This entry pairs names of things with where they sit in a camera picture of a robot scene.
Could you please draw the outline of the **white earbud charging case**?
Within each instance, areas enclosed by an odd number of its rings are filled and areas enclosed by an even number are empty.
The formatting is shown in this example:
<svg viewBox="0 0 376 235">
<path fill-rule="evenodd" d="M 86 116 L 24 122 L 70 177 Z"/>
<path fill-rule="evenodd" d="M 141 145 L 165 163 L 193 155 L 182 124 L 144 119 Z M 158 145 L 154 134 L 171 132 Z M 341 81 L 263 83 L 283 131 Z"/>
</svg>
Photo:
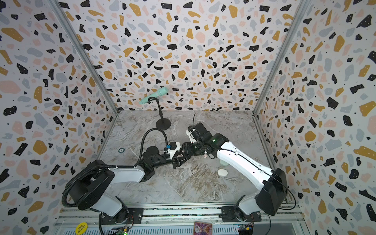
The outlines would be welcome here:
<svg viewBox="0 0 376 235">
<path fill-rule="evenodd" d="M 228 171 L 225 170 L 225 169 L 219 169 L 217 171 L 217 174 L 218 174 L 219 177 L 226 177 L 228 175 Z"/>
</svg>

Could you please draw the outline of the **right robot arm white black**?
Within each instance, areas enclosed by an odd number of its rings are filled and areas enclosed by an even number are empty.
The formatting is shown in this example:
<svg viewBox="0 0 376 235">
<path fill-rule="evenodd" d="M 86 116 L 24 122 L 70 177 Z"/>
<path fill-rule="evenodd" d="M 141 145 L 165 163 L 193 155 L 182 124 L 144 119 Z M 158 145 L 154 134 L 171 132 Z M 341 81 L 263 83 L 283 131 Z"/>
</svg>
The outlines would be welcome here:
<svg viewBox="0 0 376 235">
<path fill-rule="evenodd" d="M 190 143 L 183 144 L 184 156 L 212 155 L 238 170 L 256 187 L 255 193 L 242 196 L 234 206 L 234 214 L 239 220 L 247 220 L 254 212 L 263 211 L 272 216 L 277 213 L 288 194 L 286 174 L 283 170 L 272 170 L 258 163 L 224 135 L 212 135 L 200 122 L 190 125 L 186 134 Z"/>
</svg>

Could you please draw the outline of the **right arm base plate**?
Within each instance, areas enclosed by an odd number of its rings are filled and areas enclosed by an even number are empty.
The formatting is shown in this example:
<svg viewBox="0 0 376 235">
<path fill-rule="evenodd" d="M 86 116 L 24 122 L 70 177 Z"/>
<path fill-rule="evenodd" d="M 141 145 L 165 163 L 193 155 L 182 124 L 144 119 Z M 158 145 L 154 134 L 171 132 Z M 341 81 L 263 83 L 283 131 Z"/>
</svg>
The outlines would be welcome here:
<svg viewBox="0 0 376 235">
<path fill-rule="evenodd" d="M 251 215 L 243 215 L 240 210 L 235 210 L 234 206 L 221 207 L 221 213 L 219 217 L 223 222 L 261 222 L 261 215 L 258 212 L 254 212 Z"/>
</svg>

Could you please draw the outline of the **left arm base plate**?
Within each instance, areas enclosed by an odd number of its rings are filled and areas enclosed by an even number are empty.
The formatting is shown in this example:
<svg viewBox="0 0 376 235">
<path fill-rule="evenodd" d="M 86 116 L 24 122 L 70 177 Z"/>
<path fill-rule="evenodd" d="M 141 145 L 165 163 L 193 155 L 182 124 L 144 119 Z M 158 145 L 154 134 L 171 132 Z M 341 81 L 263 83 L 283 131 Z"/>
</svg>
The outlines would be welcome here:
<svg viewBox="0 0 376 235">
<path fill-rule="evenodd" d="M 102 225 L 134 225 L 140 224 L 143 218 L 143 208 L 121 209 L 115 216 L 103 213 L 100 216 Z"/>
</svg>

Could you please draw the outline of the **mint green earbud charging case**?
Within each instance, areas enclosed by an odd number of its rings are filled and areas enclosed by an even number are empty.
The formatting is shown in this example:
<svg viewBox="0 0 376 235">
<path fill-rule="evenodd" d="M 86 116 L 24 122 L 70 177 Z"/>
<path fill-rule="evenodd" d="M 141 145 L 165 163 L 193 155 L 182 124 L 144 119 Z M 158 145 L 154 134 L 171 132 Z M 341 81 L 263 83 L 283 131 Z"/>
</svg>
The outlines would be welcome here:
<svg viewBox="0 0 376 235">
<path fill-rule="evenodd" d="M 221 164 L 222 166 L 228 166 L 228 165 L 229 165 L 227 162 L 225 162 L 225 161 L 223 161 L 223 160 L 220 160 L 219 162 L 220 162 L 220 164 Z"/>
</svg>

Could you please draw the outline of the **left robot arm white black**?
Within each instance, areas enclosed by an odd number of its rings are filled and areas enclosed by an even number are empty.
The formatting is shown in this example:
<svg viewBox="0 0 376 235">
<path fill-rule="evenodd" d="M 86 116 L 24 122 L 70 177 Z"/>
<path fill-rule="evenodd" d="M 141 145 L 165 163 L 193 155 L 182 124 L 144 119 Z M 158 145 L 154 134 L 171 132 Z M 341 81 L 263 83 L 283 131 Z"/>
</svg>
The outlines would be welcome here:
<svg viewBox="0 0 376 235">
<path fill-rule="evenodd" d="M 96 160 L 66 184 L 62 204 L 64 207 L 90 209 L 124 220 L 129 215 L 128 207 L 119 198 L 107 194 L 107 188 L 118 183 L 146 182 L 160 166 L 180 167 L 194 154 L 189 145 L 171 143 L 163 153 L 155 146 L 148 147 L 137 165 L 109 165 Z"/>
</svg>

